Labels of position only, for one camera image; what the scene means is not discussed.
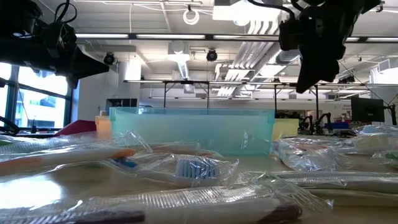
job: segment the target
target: toothbrush head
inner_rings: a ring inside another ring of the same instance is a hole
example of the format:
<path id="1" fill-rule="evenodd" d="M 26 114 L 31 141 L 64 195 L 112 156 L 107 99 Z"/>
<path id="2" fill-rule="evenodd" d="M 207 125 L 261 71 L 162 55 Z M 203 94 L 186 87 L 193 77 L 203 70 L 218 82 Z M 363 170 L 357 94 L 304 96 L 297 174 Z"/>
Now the toothbrush head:
<path id="1" fill-rule="evenodd" d="M 220 175 L 220 169 L 211 159 L 204 157 L 178 158 L 175 175 L 191 179 L 214 179 Z"/>

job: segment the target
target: red object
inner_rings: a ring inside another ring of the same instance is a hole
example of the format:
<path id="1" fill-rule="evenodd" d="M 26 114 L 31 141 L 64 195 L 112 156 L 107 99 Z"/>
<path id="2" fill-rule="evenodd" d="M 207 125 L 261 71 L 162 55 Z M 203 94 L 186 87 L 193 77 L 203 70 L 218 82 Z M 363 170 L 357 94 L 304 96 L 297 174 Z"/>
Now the red object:
<path id="1" fill-rule="evenodd" d="M 66 127 L 62 128 L 55 135 L 60 136 L 60 135 L 78 134 L 78 133 L 84 133 L 96 130 L 97 127 L 94 121 L 77 120 L 71 124 L 68 124 Z"/>

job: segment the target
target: clear plastic bag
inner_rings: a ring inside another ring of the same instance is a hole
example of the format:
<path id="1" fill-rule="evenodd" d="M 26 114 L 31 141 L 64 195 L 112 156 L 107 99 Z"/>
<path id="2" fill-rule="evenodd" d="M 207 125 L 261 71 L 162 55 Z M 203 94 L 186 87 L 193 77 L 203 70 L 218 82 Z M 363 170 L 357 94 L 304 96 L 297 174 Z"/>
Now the clear plastic bag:
<path id="1" fill-rule="evenodd" d="M 365 126 L 360 126 L 358 128 L 354 128 L 353 131 L 357 136 L 364 134 L 374 134 L 374 133 L 398 134 L 398 126 L 365 125 Z"/>
<path id="2" fill-rule="evenodd" d="M 389 165 L 398 169 L 398 150 L 377 152 L 372 156 L 371 162 L 373 164 Z"/>
<path id="3" fill-rule="evenodd" d="M 25 223 L 278 223 L 327 213 L 331 205 L 276 176 L 232 187 L 167 190 L 49 205 L 0 209 L 0 222 Z"/>
<path id="4" fill-rule="evenodd" d="M 183 154 L 153 153 L 112 160 L 134 177 L 148 178 L 184 187 L 228 186 L 236 180 L 239 161 Z"/>
<path id="5" fill-rule="evenodd" d="M 203 156 L 213 159 L 225 160 L 218 152 L 202 150 L 198 141 L 178 141 L 170 143 L 150 144 L 154 153 L 186 154 L 193 156 Z"/>
<path id="6" fill-rule="evenodd" d="M 341 171 L 352 169 L 352 162 L 335 150 L 334 141 L 305 138 L 280 139 L 271 152 L 296 171 Z"/>
<path id="7" fill-rule="evenodd" d="M 342 154 L 367 154 L 398 149 L 398 135 L 386 133 L 362 134 L 336 144 Z"/>
<path id="8" fill-rule="evenodd" d="M 398 194 L 398 175 L 374 172 L 276 172 L 276 176 L 306 189 L 345 189 Z"/>
<path id="9" fill-rule="evenodd" d="M 6 146 L 9 144 L 15 144 L 21 142 L 35 142 L 35 141 L 38 141 L 38 139 L 0 135 L 0 146 Z"/>
<path id="10" fill-rule="evenodd" d="M 0 176 L 20 174 L 59 165 L 102 161 L 151 153 L 143 139 L 132 132 L 104 141 L 96 133 L 84 133 L 46 139 L 40 142 L 18 143 L 0 147 Z"/>

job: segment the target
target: desk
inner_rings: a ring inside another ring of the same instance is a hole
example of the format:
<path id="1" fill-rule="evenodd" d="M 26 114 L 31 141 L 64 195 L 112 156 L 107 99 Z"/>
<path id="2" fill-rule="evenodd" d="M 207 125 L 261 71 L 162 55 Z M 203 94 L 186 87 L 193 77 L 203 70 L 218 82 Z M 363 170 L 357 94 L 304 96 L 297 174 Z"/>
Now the desk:
<path id="1" fill-rule="evenodd" d="M 244 157 L 239 160 L 240 172 L 288 170 L 274 157 Z M 162 182 L 135 179 L 101 164 L 87 164 L 0 183 L 0 207 L 45 205 L 67 197 L 87 199 L 168 189 L 176 188 Z M 397 223 L 398 199 L 395 197 L 362 198 L 347 194 L 344 190 L 323 190 L 316 194 L 335 200 L 334 210 L 294 223 Z"/>

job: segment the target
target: blue object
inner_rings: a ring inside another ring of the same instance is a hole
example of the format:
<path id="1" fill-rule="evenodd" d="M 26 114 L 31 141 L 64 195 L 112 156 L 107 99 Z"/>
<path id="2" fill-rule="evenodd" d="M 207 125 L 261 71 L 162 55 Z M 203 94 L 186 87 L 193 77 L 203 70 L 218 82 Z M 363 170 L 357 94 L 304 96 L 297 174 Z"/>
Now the blue object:
<path id="1" fill-rule="evenodd" d="M 113 134 L 136 131 L 149 144 L 194 140 L 224 156 L 268 154 L 274 110 L 111 108 Z"/>
<path id="2" fill-rule="evenodd" d="M 349 129 L 349 124 L 347 122 L 332 123 L 331 127 L 333 129 Z"/>
<path id="3" fill-rule="evenodd" d="M 217 165 L 211 160 L 193 157 L 191 159 L 178 159 L 175 174 L 177 177 L 206 180 L 219 176 L 219 172 Z"/>

